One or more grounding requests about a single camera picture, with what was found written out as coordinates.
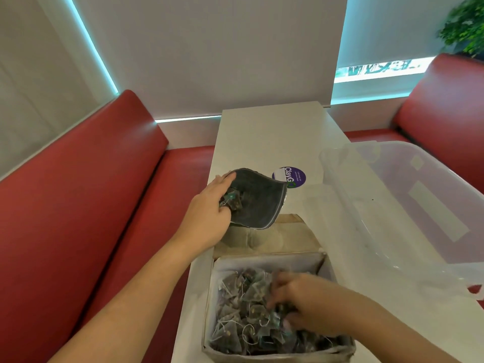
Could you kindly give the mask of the person's right hand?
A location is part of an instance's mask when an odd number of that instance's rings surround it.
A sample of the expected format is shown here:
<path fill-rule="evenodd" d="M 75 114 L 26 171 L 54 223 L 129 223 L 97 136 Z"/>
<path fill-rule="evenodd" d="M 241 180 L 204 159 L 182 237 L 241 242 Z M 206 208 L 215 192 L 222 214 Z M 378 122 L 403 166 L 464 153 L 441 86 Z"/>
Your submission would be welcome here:
<path fill-rule="evenodd" d="M 305 302 L 303 329 L 324 336 L 350 336 L 345 333 L 346 315 L 341 300 L 353 290 L 313 274 L 301 274 Z"/>

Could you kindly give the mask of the person's left hand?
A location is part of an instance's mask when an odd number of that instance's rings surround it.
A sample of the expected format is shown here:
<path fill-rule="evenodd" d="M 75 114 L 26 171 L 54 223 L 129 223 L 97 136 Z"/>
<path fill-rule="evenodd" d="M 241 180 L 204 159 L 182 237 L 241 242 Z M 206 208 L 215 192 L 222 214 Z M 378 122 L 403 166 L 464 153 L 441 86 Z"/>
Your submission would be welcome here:
<path fill-rule="evenodd" d="M 217 175 L 191 200 L 176 232 L 176 239 L 191 254 L 198 256 L 214 247 L 226 233 L 228 227 L 221 227 L 219 222 L 219 201 L 235 178 L 235 171 Z"/>

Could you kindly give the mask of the dark grey foil pouch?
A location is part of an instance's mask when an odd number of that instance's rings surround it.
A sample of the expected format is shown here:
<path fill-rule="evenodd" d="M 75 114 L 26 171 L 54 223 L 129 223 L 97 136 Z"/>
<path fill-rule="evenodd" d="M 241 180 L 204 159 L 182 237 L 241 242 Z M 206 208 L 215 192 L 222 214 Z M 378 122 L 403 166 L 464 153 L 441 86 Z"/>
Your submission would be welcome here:
<path fill-rule="evenodd" d="M 248 168 L 234 170 L 230 188 L 240 191 L 243 208 L 231 212 L 232 226 L 255 230 L 269 228 L 278 217 L 287 196 L 287 184 Z"/>

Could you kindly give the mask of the person's right forearm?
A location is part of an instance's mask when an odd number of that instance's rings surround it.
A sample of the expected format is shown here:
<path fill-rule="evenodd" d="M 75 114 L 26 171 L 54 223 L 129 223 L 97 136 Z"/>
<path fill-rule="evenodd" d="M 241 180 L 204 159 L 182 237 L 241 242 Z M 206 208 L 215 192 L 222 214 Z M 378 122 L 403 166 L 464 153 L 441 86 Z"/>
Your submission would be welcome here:
<path fill-rule="evenodd" d="M 341 300 L 345 333 L 381 363 L 461 363 L 373 300 L 349 291 Z"/>

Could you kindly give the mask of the person's left forearm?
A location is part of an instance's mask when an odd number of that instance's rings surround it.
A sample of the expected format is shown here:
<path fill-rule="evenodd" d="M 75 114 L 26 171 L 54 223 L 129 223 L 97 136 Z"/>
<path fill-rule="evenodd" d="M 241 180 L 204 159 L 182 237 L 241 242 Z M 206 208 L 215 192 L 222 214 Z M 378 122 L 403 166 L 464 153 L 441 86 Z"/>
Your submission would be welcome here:
<path fill-rule="evenodd" d="M 172 238 L 48 363 L 141 363 L 179 279 L 220 239 Z"/>

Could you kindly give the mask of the dark pyramid tea bag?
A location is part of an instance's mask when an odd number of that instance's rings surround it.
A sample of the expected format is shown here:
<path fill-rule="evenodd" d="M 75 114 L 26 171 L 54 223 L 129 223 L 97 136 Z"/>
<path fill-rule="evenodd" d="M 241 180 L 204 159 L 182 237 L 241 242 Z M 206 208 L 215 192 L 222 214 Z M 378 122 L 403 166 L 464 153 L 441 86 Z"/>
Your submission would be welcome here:
<path fill-rule="evenodd" d="M 234 188 L 228 188 L 219 201 L 219 207 L 228 207 L 231 212 L 241 210 L 243 204 L 240 191 Z"/>

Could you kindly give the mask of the brown cardboard box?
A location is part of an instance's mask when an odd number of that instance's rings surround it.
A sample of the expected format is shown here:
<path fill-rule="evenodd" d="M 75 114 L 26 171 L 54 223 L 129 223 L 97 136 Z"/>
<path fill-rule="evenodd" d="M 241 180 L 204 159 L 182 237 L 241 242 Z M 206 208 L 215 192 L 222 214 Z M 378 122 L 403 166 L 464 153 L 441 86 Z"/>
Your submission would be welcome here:
<path fill-rule="evenodd" d="M 214 249 L 211 269 L 213 262 L 222 256 L 254 256 L 316 251 L 326 253 L 308 225 L 296 214 L 282 214 L 277 217 L 273 225 L 265 230 L 231 226 L 222 238 L 221 244 Z M 267 272 L 274 276 L 277 271 L 281 270 L 285 269 Z M 328 361 L 323 363 L 349 363 L 356 351 L 354 340 L 350 339 L 353 341 L 353 348 L 344 348 L 342 353 L 330 354 L 326 357 Z"/>

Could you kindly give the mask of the pile of pyramid tea bags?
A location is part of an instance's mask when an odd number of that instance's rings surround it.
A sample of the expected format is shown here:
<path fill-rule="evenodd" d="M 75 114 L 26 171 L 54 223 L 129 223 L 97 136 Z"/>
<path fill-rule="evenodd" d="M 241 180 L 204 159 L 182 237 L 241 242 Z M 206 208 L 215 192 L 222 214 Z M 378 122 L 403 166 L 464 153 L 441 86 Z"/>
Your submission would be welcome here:
<path fill-rule="evenodd" d="M 208 347 L 225 355 L 259 356 L 338 354 L 353 348 L 346 336 L 328 337 L 294 329 L 287 315 L 297 312 L 292 303 L 268 308 L 273 274 L 260 268 L 232 271 L 216 289 L 215 322 L 209 323 Z"/>

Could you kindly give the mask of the clear plastic bag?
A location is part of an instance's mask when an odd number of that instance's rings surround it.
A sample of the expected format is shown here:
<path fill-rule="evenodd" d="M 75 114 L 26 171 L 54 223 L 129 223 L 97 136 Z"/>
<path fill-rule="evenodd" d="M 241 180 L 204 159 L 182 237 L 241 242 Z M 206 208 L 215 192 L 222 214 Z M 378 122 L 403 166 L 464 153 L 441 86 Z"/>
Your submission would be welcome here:
<path fill-rule="evenodd" d="M 384 271 L 405 277 L 432 296 L 435 295 L 439 298 L 459 296 L 484 300 L 484 273 L 479 273 L 475 269 L 445 268 L 438 270 L 430 268 L 425 270 L 423 267 L 417 267 L 405 270 L 385 262 L 365 243 L 362 229 L 348 213 L 333 186 L 324 183 L 323 167 L 322 172 L 322 182 L 306 189 L 305 206 L 307 219 L 311 225 L 316 225 L 317 221 L 324 221 L 330 238 L 328 243 L 331 243 L 333 247 L 339 244 L 336 249 L 341 252 L 356 252 L 364 261 L 374 263 L 378 268 L 382 267 Z"/>

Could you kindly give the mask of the round purple sticker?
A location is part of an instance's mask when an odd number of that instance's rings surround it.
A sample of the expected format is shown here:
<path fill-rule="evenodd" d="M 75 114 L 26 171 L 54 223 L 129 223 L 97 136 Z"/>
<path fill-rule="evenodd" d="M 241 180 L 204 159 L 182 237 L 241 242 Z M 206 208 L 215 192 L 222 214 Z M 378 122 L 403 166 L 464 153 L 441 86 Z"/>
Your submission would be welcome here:
<path fill-rule="evenodd" d="M 293 166 L 285 166 L 276 169 L 272 175 L 272 179 L 287 184 L 288 189 L 301 187 L 306 182 L 306 174 Z"/>

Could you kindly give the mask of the red padded bench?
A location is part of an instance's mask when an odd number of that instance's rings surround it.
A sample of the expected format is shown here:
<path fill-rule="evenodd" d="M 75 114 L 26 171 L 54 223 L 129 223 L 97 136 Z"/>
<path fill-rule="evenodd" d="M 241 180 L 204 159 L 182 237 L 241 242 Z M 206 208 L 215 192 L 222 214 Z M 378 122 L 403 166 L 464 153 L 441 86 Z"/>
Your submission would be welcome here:
<path fill-rule="evenodd" d="M 46 363 L 174 235 L 214 146 L 126 90 L 0 181 L 0 363 Z"/>
<path fill-rule="evenodd" d="M 484 61 L 439 54 L 389 128 L 345 135 L 351 142 L 412 143 L 484 194 Z"/>

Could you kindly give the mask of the clear plastic storage bin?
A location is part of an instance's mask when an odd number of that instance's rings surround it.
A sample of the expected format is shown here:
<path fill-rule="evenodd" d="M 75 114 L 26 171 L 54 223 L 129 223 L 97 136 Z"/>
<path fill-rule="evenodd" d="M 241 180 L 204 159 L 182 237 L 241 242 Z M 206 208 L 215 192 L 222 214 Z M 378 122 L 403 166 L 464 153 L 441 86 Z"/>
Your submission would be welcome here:
<path fill-rule="evenodd" d="M 324 149 L 319 160 L 324 183 L 385 262 L 484 273 L 484 195 L 423 149 L 350 143 Z"/>

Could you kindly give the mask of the white roller blind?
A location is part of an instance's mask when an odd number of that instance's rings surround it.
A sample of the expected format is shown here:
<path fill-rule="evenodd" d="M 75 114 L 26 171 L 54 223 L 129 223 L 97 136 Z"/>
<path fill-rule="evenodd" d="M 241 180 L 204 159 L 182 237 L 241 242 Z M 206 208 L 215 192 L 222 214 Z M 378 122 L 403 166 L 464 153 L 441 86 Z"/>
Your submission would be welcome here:
<path fill-rule="evenodd" d="M 154 118 L 330 106 L 348 0 L 73 0 L 119 92 Z"/>

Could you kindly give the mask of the pale blue roller blind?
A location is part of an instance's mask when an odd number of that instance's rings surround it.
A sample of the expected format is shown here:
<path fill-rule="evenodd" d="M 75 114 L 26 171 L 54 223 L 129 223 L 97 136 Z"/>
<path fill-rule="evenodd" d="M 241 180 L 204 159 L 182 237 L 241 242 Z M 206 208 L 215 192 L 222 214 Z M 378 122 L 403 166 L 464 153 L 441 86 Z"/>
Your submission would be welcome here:
<path fill-rule="evenodd" d="M 337 67 L 438 55 L 438 31 L 463 1 L 348 0 Z"/>

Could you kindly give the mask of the green leafy plant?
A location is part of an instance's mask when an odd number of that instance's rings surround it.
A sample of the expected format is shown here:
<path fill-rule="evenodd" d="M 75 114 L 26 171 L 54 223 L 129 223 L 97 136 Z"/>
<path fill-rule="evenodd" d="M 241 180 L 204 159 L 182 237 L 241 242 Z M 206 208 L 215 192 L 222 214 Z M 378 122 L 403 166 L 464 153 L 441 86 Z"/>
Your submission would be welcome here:
<path fill-rule="evenodd" d="M 454 7 L 437 36 L 454 54 L 484 61 L 484 0 L 464 0 Z"/>

